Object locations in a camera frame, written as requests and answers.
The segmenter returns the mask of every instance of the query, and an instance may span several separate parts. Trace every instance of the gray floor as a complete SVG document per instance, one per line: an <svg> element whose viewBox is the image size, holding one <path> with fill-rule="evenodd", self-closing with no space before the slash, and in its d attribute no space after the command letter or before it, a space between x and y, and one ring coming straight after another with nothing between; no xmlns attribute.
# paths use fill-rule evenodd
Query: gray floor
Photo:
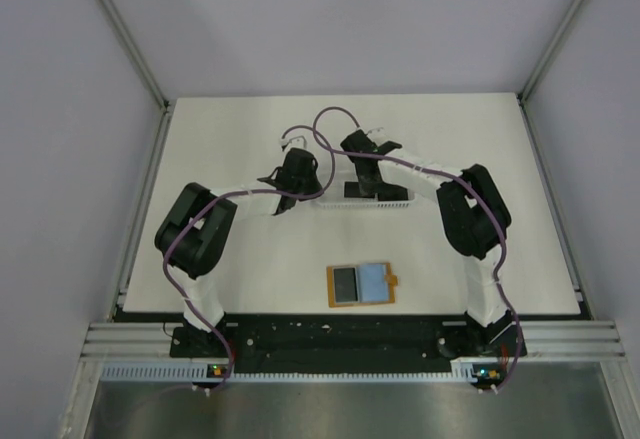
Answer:
<svg viewBox="0 0 640 439"><path fill-rule="evenodd" d="M622 437L598 365L516 374L499 396L464 384L237 384L207 399L190 389L154 395L166 384L103 383L87 438Z"/></svg>

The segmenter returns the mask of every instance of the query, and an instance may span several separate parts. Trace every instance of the gray wall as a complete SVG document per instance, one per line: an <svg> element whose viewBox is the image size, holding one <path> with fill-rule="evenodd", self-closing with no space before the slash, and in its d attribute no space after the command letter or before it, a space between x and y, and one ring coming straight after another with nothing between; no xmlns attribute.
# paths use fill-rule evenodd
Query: gray wall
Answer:
<svg viewBox="0 0 640 439"><path fill-rule="evenodd" d="M0 0L0 436L51 437L158 112L93 0Z"/></svg>
<svg viewBox="0 0 640 439"><path fill-rule="evenodd" d="M517 91L569 0L115 0L165 92Z"/></svg>
<svg viewBox="0 0 640 439"><path fill-rule="evenodd" d="M592 0L531 104L584 266L640 379L640 0Z"/></svg>

